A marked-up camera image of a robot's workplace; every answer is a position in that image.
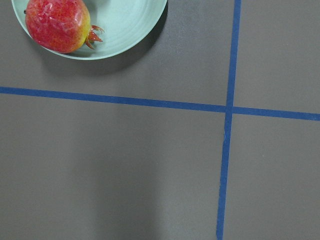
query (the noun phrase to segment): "plate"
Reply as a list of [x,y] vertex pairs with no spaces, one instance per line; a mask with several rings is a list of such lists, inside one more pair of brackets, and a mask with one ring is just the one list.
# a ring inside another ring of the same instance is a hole
[[[11,0],[15,15],[29,35],[24,10],[29,0]],[[105,59],[132,48],[154,28],[163,13],[167,0],[83,0],[92,25],[104,29],[99,33],[103,42],[94,43],[94,50],[83,45],[78,50],[57,55],[77,60]]]

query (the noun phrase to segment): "blue painter's tape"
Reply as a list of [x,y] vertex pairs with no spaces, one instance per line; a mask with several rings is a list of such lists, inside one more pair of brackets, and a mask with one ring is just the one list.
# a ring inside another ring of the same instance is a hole
[[225,138],[224,138],[223,147],[222,147],[219,202],[218,202],[218,212],[217,212],[217,221],[216,221],[217,240],[223,240],[223,236],[224,236],[229,154],[230,154],[230,142],[231,142],[231,130],[232,130],[232,114],[233,114],[233,106],[234,106],[236,69],[237,69],[237,57],[238,57],[240,14],[241,14],[241,0],[235,0],[234,10],[233,10],[233,26],[232,26],[232,37],[231,37],[231,49],[230,49],[228,89],[227,89],[226,109],[225,109],[225,119],[224,119]]
[[48,91],[48,90],[37,90],[37,89],[15,88],[15,87],[0,87],[0,94],[13,94],[13,95],[24,95],[24,96],[33,96],[33,97],[81,100],[81,101],[90,101],[90,102],[138,105],[138,106],[147,106],[147,107],[195,110],[195,111],[217,112],[217,113],[224,113],[226,111],[226,107],[221,105],[180,102],[180,101],[164,101],[164,100],[153,100],[153,99],[121,97],[121,96],[95,95],[95,94],[62,92],[62,91]]
[[320,121],[319,113],[270,110],[270,109],[259,109],[259,108],[238,107],[238,106],[233,107],[232,112],[234,114],[242,114],[242,115]]

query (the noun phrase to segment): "gray floor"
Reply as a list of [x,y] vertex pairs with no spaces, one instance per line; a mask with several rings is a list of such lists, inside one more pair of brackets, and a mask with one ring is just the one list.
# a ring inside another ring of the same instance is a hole
[[1,240],[319,239],[320,2],[235,2],[233,109],[259,114],[231,113],[229,139],[228,111],[201,104],[226,106],[233,0],[169,0],[142,42],[97,61],[36,45],[1,3]]

